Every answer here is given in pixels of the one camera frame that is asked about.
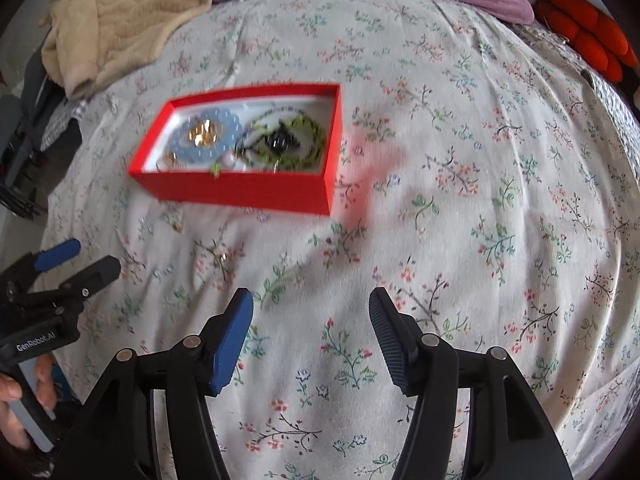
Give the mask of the left hand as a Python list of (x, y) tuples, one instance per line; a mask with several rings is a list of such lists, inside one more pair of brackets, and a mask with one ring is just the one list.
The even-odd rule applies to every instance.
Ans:
[(1, 352), (1, 435), (14, 448), (26, 451), (35, 445), (47, 453), (56, 445), (50, 417), (56, 403), (53, 362), (52, 354), (45, 353), (17, 364)]

